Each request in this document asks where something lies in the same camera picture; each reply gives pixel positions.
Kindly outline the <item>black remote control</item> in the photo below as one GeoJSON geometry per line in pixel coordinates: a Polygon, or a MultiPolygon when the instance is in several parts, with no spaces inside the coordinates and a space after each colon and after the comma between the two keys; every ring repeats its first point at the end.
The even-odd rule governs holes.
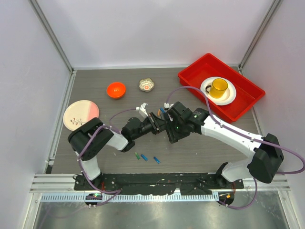
{"type": "Polygon", "coordinates": [[[178,139],[174,132],[173,122],[170,120],[168,113],[162,113],[161,118],[164,121],[165,130],[168,135],[169,141],[171,144],[178,142],[178,139]]]}

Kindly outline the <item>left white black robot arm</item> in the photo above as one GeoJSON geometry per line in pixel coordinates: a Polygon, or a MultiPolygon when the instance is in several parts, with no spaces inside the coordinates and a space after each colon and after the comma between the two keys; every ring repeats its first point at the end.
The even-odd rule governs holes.
{"type": "Polygon", "coordinates": [[[114,131],[99,118],[93,118],[68,136],[68,142],[77,155],[81,167],[84,188],[97,190],[102,187],[102,172],[98,166],[97,154],[105,146],[127,152],[135,146],[135,140],[148,134],[154,135],[166,129],[166,121],[154,113],[140,121],[130,118],[121,131],[114,131]]]}

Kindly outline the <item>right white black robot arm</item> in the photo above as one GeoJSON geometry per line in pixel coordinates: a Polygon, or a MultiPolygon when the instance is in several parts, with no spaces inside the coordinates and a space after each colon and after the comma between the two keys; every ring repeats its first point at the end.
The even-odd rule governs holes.
{"type": "Polygon", "coordinates": [[[165,103],[164,119],[172,142],[187,137],[190,133],[215,138],[243,153],[247,158],[237,162],[224,162],[216,171],[215,182],[227,188],[239,179],[255,178],[270,184],[284,160],[282,150],[275,147],[277,137],[261,136],[232,126],[207,110],[191,111],[182,103],[165,103]]]}

